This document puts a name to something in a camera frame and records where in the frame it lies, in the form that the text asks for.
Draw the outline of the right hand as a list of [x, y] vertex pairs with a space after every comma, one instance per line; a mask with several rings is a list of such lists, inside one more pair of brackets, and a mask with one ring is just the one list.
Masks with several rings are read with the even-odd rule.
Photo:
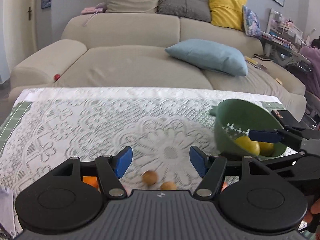
[[310, 207], [310, 209], [307, 211], [304, 221], [306, 223], [311, 223], [312, 220], [314, 219], [315, 215], [320, 213], [320, 199], [316, 200], [313, 205]]

